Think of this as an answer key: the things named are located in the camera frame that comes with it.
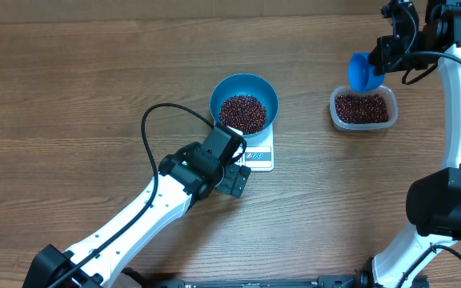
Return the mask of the blue plastic measuring scoop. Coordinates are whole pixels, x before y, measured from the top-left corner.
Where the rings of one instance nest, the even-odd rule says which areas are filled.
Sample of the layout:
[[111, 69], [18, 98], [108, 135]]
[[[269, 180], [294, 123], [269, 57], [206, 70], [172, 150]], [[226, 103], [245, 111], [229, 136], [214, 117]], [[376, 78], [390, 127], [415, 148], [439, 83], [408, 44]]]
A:
[[351, 89], [365, 92], [378, 88], [383, 84], [385, 75], [375, 74], [375, 67], [369, 63], [369, 53], [354, 53], [348, 64], [347, 77]]

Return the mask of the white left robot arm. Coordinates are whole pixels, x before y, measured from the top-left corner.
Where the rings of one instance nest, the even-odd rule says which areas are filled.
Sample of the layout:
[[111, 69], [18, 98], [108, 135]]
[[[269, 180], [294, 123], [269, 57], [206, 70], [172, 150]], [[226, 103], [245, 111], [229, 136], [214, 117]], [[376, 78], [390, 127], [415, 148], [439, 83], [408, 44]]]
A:
[[158, 232], [213, 190], [240, 197], [250, 170], [238, 165], [242, 132], [214, 125], [204, 142], [168, 154], [143, 192], [92, 235], [60, 251], [46, 246], [33, 259], [25, 287], [110, 287]]

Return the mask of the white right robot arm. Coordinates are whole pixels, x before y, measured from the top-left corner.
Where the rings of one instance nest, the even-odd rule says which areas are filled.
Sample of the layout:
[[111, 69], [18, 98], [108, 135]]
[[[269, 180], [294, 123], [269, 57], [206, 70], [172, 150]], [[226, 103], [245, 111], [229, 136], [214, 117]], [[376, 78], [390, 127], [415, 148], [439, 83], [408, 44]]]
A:
[[381, 9], [393, 34], [378, 38], [367, 61], [374, 74], [440, 74], [445, 101], [441, 169], [415, 181], [406, 200], [407, 223], [361, 274], [367, 287], [426, 287], [419, 272], [441, 251], [461, 242], [461, 1], [429, 1], [425, 24], [410, 1]]

